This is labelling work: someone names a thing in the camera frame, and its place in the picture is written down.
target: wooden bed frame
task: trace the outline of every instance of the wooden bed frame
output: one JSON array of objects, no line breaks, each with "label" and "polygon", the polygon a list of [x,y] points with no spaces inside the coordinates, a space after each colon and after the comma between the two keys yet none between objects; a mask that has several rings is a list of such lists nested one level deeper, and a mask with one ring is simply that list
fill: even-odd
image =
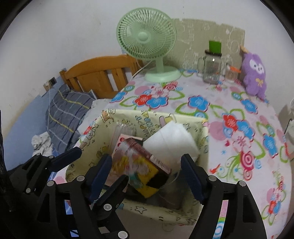
[{"label": "wooden bed frame", "polygon": [[[140,68],[137,60],[129,55],[114,57],[96,57],[83,61],[68,71],[60,72],[64,83],[79,92],[93,90],[100,99],[112,99],[128,83],[124,68],[130,68],[134,75]],[[118,91],[114,91],[109,81],[107,70],[110,70]]]}]

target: white foam block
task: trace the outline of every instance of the white foam block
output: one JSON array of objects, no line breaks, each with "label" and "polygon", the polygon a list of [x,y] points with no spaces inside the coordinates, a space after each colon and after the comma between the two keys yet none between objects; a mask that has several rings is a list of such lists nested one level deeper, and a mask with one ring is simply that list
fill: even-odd
[{"label": "white foam block", "polygon": [[143,147],[172,169],[172,174],[181,169],[181,157],[189,154],[192,158],[199,156],[196,143],[184,126],[174,121],[149,137]]}]

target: fan base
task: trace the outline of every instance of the fan base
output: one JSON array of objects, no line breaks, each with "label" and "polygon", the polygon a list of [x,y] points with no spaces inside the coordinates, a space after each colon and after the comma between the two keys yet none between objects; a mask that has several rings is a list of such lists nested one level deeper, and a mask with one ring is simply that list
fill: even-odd
[{"label": "fan base", "polygon": [[155,68],[145,74],[145,80],[156,83],[175,81],[181,77],[180,71],[172,66],[164,66],[164,72],[158,73]]}]

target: stuffed animal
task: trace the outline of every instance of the stuffed animal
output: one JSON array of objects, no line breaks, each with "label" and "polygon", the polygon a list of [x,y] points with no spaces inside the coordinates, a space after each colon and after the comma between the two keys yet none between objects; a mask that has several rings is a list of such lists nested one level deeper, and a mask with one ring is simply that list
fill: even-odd
[{"label": "stuffed animal", "polygon": [[243,62],[241,72],[244,75],[243,83],[245,90],[249,95],[257,95],[260,99],[265,99],[265,69],[257,54],[250,53],[246,48],[241,46],[243,52]]}]

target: peeling wallpaper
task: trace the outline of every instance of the peeling wallpaper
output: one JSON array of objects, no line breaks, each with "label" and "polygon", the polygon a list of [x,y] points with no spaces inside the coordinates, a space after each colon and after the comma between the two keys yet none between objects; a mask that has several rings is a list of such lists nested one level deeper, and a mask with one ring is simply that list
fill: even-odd
[{"label": "peeling wallpaper", "polygon": [[184,69],[197,69],[197,61],[208,49],[209,40],[222,43],[222,59],[240,68],[240,46],[244,45],[245,30],[234,26],[199,19],[173,19],[177,28],[175,47],[165,57],[165,64]]}]

